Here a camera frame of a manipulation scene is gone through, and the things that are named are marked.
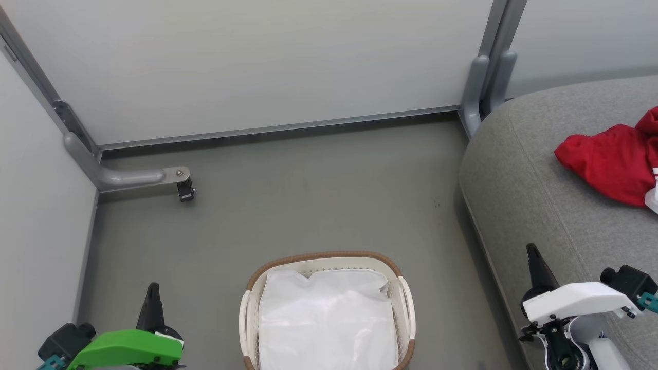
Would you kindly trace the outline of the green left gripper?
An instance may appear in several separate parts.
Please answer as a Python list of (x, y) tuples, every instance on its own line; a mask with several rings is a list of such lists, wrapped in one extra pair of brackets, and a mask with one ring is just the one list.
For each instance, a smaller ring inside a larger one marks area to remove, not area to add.
[(159, 285), (151, 283), (136, 329), (99, 335), (73, 358), (68, 369), (177, 369), (184, 343), (157, 333), (164, 327)]

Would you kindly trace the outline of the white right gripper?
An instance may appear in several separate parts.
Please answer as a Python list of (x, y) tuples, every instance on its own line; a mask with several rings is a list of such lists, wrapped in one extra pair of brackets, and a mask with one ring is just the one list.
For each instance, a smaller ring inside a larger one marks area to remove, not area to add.
[(536, 244), (526, 245), (531, 288), (522, 302), (528, 320), (543, 326), (557, 319), (613, 312), (619, 318), (640, 314), (638, 307), (623, 293), (603, 283), (571, 283), (560, 287)]

